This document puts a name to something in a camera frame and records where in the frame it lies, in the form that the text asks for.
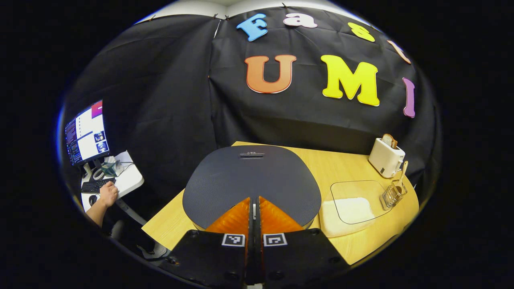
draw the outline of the orange letter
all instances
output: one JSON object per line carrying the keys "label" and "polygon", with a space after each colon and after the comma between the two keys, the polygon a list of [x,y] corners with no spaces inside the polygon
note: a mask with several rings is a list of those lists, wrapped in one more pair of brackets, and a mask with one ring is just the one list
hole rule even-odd
{"label": "orange letter", "polygon": [[403,58],[403,60],[405,60],[405,62],[411,64],[411,61],[405,56],[405,54],[403,54],[403,51],[401,51],[400,47],[398,47],[398,45],[396,45],[396,43],[392,42],[391,40],[387,40],[387,42],[389,42],[389,44],[393,45],[396,52],[400,55],[400,57]]}
{"label": "orange letter", "polygon": [[245,63],[248,64],[246,84],[258,93],[279,93],[286,90],[291,85],[292,62],[296,60],[296,56],[275,56],[275,60],[280,63],[279,79],[275,82],[264,80],[264,63],[268,60],[266,56],[252,56],[245,59]]}

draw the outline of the cable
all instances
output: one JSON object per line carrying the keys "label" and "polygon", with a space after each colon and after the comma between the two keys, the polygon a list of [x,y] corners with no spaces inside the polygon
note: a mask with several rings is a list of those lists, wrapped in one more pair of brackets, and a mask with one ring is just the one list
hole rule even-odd
{"label": "cable", "polygon": [[130,165],[126,166],[123,171],[121,171],[121,173],[118,175],[120,176],[127,168],[129,168],[131,165],[133,165],[134,163],[133,162],[129,162],[129,161],[121,161],[121,163],[123,164],[127,164],[127,163],[130,163]]}

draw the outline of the clear tray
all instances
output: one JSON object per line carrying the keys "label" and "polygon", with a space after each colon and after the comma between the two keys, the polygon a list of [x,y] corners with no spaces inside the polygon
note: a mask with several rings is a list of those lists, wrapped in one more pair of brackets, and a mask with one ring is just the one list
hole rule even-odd
{"label": "clear tray", "polygon": [[391,191],[391,187],[384,188],[375,180],[339,182],[331,186],[337,215],[342,222],[349,225],[367,222],[390,212],[400,200],[384,201],[384,196],[391,195]]}

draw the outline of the white desk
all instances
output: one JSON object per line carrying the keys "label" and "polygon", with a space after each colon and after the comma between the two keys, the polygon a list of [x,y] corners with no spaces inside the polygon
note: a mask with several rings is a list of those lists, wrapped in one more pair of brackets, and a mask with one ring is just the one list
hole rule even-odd
{"label": "white desk", "polygon": [[[119,160],[122,162],[133,162],[132,158],[129,155],[128,151],[124,151],[117,156],[114,157],[115,160]],[[139,188],[144,183],[144,178],[137,169],[135,164],[123,164],[123,166],[126,168],[123,173],[120,174],[120,176],[115,177],[116,183],[115,186],[118,188],[118,199],[116,200],[116,205],[118,205],[123,211],[125,211],[129,216],[131,216],[133,219],[135,219],[138,223],[141,225],[146,224],[146,220],[141,218],[136,212],[134,212],[121,198],[128,193],[132,192],[133,190]],[[82,185],[87,182],[91,177],[91,174],[86,174],[82,180],[81,180],[81,187]],[[92,195],[97,196],[97,202],[100,199],[100,193],[97,194],[85,194],[81,193],[81,199],[82,199],[82,207],[84,208],[84,211],[87,212],[91,205],[89,204],[89,197]]]}

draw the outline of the wooden table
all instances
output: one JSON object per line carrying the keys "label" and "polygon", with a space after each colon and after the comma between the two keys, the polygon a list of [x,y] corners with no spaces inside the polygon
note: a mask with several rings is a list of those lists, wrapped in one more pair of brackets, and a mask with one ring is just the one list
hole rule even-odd
{"label": "wooden table", "polygon": [[[233,146],[247,145],[261,144],[241,141],[233,144]],[[284,148],[296,153],[305,162],[318,183],[322,201],[330,197],[330,187],[333,183],[370,179],[378,181],[386,188],[391,180],[398,179],[401,173],[398,172],[395,178],[383,178],[368,162],[367,155]],[[389,238],[400,233],[418,213],[419,203],[414,188],[406,177],[403,180],[409,193],[391,212],[377,218],[372,225],[362,231],[329,238],[348,264],[359,261]],[[183,193],[184,190],[142,228],[150,237],[168,249],[173,249],[186,231],[196,229],[182,207]],[[320,228],[319,214],[310,228]]]}

